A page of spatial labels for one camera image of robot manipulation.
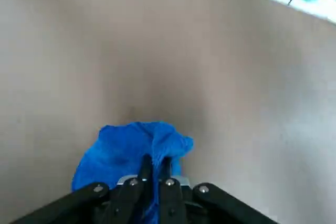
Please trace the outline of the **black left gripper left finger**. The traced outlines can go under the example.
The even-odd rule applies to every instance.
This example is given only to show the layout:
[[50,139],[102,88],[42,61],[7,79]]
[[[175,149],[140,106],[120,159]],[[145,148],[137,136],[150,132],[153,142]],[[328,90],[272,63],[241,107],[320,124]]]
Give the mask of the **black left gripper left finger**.
[[145,154],[138,174],[120,178],[115,188],[103,182],[91,183],[14,223],[134,223],[153,198],[152,174],[152,158]]

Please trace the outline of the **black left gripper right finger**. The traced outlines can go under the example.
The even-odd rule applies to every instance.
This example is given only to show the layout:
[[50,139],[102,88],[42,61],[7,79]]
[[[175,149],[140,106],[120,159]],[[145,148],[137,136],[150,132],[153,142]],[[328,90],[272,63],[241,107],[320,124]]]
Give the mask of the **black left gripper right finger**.
[[193,188],[172,174],[166,157],[159,176],[159,223],[276,223],[212,183]]

